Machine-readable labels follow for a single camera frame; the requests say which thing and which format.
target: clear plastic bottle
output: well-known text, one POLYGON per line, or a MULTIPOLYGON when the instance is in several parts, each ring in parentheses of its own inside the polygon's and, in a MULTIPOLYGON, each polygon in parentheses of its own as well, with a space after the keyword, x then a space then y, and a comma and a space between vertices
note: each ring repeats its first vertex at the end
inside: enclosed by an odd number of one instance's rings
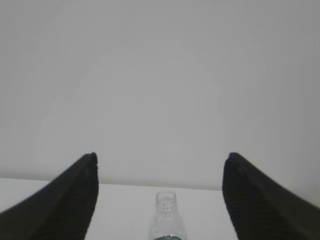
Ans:
POLYGON ((187 240, 174 191, 166 190, 156 194, 155 213, 149 227, 148 240, 187 240))

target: white table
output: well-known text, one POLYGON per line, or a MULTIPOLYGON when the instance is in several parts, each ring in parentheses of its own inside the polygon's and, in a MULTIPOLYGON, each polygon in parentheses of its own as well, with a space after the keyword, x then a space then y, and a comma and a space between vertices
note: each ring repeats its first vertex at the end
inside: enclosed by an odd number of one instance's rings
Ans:
MULTIPOLYGON (((0 212, 48 181, 0 178, 0 212)), ((188 240, 237 240, 221 191, 100 184, 87 240, 146 240, 156 193, 175 191, 188 240)))

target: black rubber pad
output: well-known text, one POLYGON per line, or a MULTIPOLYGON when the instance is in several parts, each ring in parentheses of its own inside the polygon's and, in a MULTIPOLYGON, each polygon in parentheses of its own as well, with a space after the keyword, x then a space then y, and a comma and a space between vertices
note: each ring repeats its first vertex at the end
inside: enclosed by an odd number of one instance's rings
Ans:
POLYGON ((86 154, 43 189, 0 214, 0 240, 83 240, 95 210, 98 159, 86 154))
POLYGON ((225 162, 222 189, 239 240, 320 240, 320 209, 237 153, 225 162))

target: white wall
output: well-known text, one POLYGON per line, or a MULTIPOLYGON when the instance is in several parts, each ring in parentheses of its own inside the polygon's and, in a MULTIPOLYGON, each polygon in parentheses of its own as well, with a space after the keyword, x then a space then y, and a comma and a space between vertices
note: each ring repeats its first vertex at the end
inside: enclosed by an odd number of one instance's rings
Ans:
POLYGON ((229 152, 320 206, 316 0, 1 1, 0 177, 220 188, 229 152))

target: bottle mouth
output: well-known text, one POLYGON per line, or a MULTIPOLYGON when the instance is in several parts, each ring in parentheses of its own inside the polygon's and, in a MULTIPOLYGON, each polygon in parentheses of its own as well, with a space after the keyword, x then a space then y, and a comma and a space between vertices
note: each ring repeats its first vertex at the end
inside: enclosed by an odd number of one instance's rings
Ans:
POLYGON ((161 211, 170 211, 177 207, 177 196, 174 191, 160 191, 155 196, 155 207, 161 211))

